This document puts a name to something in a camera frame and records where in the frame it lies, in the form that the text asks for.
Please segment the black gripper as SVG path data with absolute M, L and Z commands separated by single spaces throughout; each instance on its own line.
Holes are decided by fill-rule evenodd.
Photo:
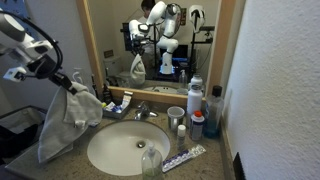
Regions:
M 39 60 L 28 64 L 27 68 L 37 79 L 48 78 L 54 84 L 68 89 L 69 80 L 66 75 L 58 72 L 56 65 L 57 63 L 50 56 L 44 55 Z

